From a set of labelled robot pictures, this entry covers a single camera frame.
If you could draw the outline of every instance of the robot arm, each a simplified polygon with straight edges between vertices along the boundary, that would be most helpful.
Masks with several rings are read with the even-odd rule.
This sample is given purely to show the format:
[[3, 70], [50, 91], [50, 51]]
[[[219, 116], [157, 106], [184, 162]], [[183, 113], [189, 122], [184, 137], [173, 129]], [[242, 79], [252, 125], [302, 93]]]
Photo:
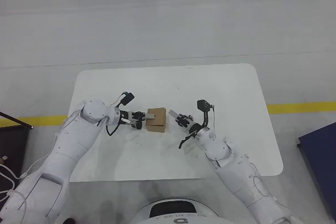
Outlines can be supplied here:
[[[143, 120], [154, 117], [153, 114], [122, 111], [101, 101], [81, 102], [60, 127], [45, 162], [16, 188], [26, 198], [24, 223], [53, 223], [57, 219], [69, 194], [71, 173], [105, 125], [130, 124], [140, 129]], [[17, 223], [25, 212], [24, 207], [23, 198], [12, 194], [0, 212], [2, 223]]]
[[178, 125], [189, 133], [179, 148], [189, 138], [195, 138], [198, 147], [205, 150], [207, 159], [225, 187], [244, 203], [257, 223], [302, 223], [298, 218], [280, 208], [246, 154], [243, 155], [231, 142], [215, 138], [214, 132], [207, 127], [207, 113], [210, 109], [214, 110], [214, 105], [210, 105], [205, 100], [199, 100], [197, 104], [198, 109], [204, 112], [202, 125], [194, 122], [192, 116], [169, 111]]

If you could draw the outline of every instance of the small cardboard box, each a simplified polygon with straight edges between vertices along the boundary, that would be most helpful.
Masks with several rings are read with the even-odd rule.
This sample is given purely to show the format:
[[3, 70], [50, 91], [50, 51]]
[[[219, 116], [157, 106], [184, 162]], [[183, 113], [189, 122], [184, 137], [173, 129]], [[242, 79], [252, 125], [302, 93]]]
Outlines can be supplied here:
[[166, 129], [166, 109], [165, 108], [148, 109], [147, 113], [155, 114], [156, 116], [156, 118], [148, 119], [146, 121], [147, 131], [164, 133]]

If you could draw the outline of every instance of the gray floor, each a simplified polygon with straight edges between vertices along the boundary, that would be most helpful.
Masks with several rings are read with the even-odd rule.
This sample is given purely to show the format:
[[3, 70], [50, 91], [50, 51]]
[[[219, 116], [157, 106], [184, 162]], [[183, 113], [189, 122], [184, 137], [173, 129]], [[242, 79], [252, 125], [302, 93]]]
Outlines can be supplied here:
[[[336, 0], [0, 0], [0, 110], [13, 116], [67, 114], [82, 70], [222, 63], [252, 64], [267, 104], [336, 101]], [[333, 223], [295, 145], [336, 112], [270, 118], [284, 163], [264, 177], [270, 191], [310, 223]], [[24, 168], [57, 130], [31, 132]], [[254, 223], [216, 179], [73, 183], [64, 214], [128, 223], [145, 204], [178, 196]]]

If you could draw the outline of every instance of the dark blue panel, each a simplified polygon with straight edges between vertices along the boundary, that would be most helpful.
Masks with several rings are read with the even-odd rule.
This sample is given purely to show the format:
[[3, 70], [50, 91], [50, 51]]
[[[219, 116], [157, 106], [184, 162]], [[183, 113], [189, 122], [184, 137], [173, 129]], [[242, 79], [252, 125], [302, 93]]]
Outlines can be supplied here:
[[336, 123], [299, 140], [336, 222]]

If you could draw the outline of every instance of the yellow stripe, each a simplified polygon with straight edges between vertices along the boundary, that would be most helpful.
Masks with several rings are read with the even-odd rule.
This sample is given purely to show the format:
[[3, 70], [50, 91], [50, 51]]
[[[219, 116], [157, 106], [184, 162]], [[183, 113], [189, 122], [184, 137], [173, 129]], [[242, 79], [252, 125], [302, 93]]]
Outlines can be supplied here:
[[336, 111], [336, 102], [306, 102], [302, 104], [269, 104], [269, 114], [313, 113]]
[[[294, 114], [336, 111], [336, 102], [306, 102], [301, 104], [268, 104], [269, 114]], [[32, 116], [19, 118], [32, 126], [53, 126], [61, 125], [66, 115], [61, 116]], [[0, 128], [17, 125], [8, 119], [0, 119]]]
[[[34, 127], [36, 126], [53, 126], [53, 125], [61, 125], [63, 120], [67, 118], [67, 115], [60, 115], [60, 116], [30, 116], [25, 118], [19, 118], [19, 120], [30, 124]], [[6, 118], [0, 119], [0, 128], [18, 125], [11, 120]]]

